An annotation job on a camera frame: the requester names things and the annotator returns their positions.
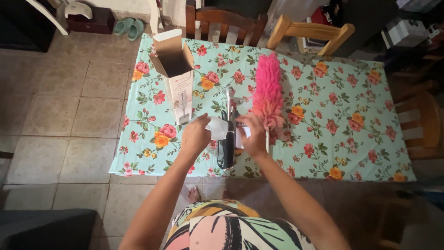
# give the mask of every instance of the brown wooden chair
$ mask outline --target brown wooden chair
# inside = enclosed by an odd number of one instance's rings
[[[287,15],[281,15],[267,42],[267,48],[276,49],[283,36],[306,37],[329,42],[318,53],[320,56],[331,56],[333,52],[355,32],[353,24],[342,28],[324,24],[292,22]]]
[[[414,109],[420,113],[419,119],[401,123],[402,130],[423,128],[422,137],[405,140],[411,160],[444,158],[440,108],[433,95],[426,91],[437,86],[436,81],[430,80],[393,97],[395,104],[402,102],[395,108],[398,114]]]
[[[248,31],[252,31],[249,46],[256,47],[268,21],[266,14],[260,14],[257,20],[234,13],[230,10],[218,9],[216,7],[203,7],[196,9],[195,0],[186,0],[186,37],[195,39],[196,21],[201,23],[201,40],[208,41],[210,23],[220,23],[221,32],[219,43],[225,43],[230,26],[239,27],[237,45],[243,45]]]

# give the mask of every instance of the floral tablecloth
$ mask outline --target floral tablecloth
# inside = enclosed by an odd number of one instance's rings
[[[258,56],[265,48],[183,39],[194,55],[193,117],[226,109],[222,92],[235,90],[240,114],[251,111]],[[125,120],[110,173],[158,175],[181,147],[183,127],[175,123],[160,74],[149,60],[150,35],[140,44]],[[383,64],[316,55],[278,55],[282,70],[285,140],[270,134],[270,153],[290,176],[354,181],[413,181],[398,115]],[[218,166],[212,141],[188,176],[259,177],[247,152],[236,154],[231,171]]]

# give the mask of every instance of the tiled floor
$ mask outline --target tiled floor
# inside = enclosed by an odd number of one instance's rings
[[[90,208],[99,213],[91,249],[117,249],[153,176],[110,176],[138,42],[72,32],[48,53],[0,50],[0,149],[15,152],[3,192],[5,210]],[[372,183],[302,182],[347,235],[354,204]],[[175,213],[197,186],[203,199],[234,198],[263,216],[286,218],[265,180],[187,178]]]

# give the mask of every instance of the green clog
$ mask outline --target green clog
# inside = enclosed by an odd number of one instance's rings
[[[127,17],[127,18],[123,19],[122,21],[117,22],[117,24],[115,25],[112,32],[116,36],[121,36],[125,32],[127,32],[128,30],[130,30],[130,27],[133,24],[134,24],[134,18]]]
[[[130,32],[128,33],[128,38],[130,41],[135,41],[139,36],[145,31],[145,24],[143,24],[142,20],[137,19],[130,26]]]

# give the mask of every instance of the dark wooden box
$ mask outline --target dark wooden box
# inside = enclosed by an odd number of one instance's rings
[[[115,18],[110,8],[91,7],[92,19],[82,15],[69,15],[66,19],[68,31],[112,34]]]

